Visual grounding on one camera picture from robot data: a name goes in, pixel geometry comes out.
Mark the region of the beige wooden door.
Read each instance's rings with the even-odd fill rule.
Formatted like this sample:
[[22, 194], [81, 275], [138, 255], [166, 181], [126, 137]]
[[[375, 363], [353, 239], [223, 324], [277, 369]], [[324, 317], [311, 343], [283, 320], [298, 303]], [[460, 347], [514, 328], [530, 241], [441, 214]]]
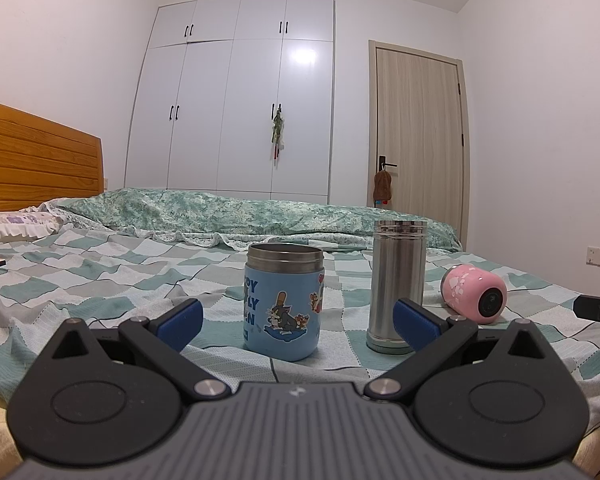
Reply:
[[396, 168], [388, 209], [452, 226], [468, 237], [469, 125], [463, 62], [459, 58], [368, 43], [370, 142], [366, 203], [373, 205], [378, 157]]

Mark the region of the floral ruffled pillow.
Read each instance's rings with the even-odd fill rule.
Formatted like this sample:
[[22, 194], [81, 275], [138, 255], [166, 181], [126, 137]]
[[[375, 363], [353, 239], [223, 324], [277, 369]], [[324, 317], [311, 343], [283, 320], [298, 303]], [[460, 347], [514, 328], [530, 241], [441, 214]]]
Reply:
[[0, 243], [40, 240], [61, 226], [62, 220], [49, 212], [0, 211]]

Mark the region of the blue cartoon steel cup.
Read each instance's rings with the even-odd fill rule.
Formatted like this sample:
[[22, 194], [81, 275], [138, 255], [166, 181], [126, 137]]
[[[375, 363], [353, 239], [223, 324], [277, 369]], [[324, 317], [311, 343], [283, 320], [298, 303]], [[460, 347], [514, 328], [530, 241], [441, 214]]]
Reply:
[[297, 362], [318, 345], [324, 297], [320, 248], [286, 243], [253, 244], [244, 274], [244, 346]]

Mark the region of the white built-in wardrobe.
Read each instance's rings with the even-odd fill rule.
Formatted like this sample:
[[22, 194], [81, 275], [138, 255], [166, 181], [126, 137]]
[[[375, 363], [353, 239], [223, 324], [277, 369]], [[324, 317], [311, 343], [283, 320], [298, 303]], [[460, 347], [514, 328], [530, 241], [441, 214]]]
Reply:
[[[136, 92], [125, 185], [326, 203], [334, 42], [334, 0], [160, 8]], [[284, 131], [274, 162], [279, 105]]]

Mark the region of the pink paw-print steel cup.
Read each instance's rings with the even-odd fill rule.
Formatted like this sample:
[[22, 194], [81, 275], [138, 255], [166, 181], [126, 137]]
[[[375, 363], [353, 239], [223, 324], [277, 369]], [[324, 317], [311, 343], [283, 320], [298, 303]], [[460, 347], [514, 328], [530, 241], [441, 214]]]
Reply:
[[471, 264], [460, 264], [447, 270], [441, 280], [440, 292], [447, 307], [479, 324], [494, 323], [507, 301], [504, 281]]

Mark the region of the green floral quilt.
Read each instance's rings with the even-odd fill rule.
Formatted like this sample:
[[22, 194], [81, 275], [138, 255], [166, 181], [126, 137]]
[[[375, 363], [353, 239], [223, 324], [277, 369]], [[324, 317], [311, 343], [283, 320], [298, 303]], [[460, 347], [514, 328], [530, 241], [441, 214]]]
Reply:
[[55, 198], [38, 206], [77, 229], [111, 231], [163, 243], [236, 250], [253, 243], [309, 244], [329, 250], [373, 246], [378, 221], [421, 221], [426, 246], [460, 252], [452, 226], [414, 214], [361, 206], [289, 200], [238, 200], [211, 193], [124, 188], [87, 198]]

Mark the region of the green checkered bed sheet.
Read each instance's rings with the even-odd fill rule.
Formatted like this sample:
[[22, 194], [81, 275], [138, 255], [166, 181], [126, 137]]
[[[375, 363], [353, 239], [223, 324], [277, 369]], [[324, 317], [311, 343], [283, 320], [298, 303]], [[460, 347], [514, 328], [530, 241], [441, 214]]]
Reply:
[[[399, 363], [397, 356], [373, 352], [366, 344], [369, 252], [325, 255], [320, 343], [296, 364], [273, 361], [242, 345], [243, 252], [66, 229], [33, 243], [2, 243], [0, 258], [2, 399], [12, 395], [67, 318], [114, 327], [134, 315], [154, 318], [189, 297], [204, 306], [204, 325], [186, 347], [186, 358], [231, 386], [274, 380], [363, 385]], [[509, 295], [498, 325], [515, 318], [535, 323], [582, 388], [592, 424], [600, 424], [600, 323], [574, 315], [574, 292], [473, 254], [433, 249], [427, 255], [424, 296], [432, 312], [442, 312], [442, 276], [460, 263], [504, 280]]]

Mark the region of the green hanging ornament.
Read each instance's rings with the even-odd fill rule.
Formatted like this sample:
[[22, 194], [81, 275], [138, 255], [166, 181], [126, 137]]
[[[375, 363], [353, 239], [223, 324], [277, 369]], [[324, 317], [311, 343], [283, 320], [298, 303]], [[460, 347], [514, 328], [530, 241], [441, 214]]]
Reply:
[[275, 114], [273, 116], [273, 125], [272, 125], [272, 159], [274, 162], [279, 160], [280, 150], [282, 149], [282, 137], [284, 131], [284, 118], [283, 118], [283, 109], [282, 106], [279, 105], [276, 108]]

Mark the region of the orange wooden headboard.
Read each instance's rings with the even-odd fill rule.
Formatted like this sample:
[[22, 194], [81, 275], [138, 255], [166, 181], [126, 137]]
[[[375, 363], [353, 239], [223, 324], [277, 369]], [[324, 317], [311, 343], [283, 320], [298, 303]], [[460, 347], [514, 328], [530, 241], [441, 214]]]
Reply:
[[97, 136], [0, 104], [0, 211], [104, 190]]

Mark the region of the plain stainless steel cup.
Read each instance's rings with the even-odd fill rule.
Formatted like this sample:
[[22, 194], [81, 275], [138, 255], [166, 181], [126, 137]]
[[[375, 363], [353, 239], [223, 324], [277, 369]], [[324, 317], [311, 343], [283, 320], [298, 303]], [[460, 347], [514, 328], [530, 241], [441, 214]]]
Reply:
[[382, 220], [375, 224], [366, 344], [376, 352], [403, 354], [410, 350], [393, 327], [392, 312], [401, 298], [422, 302], [426, 241], [425, 221]]

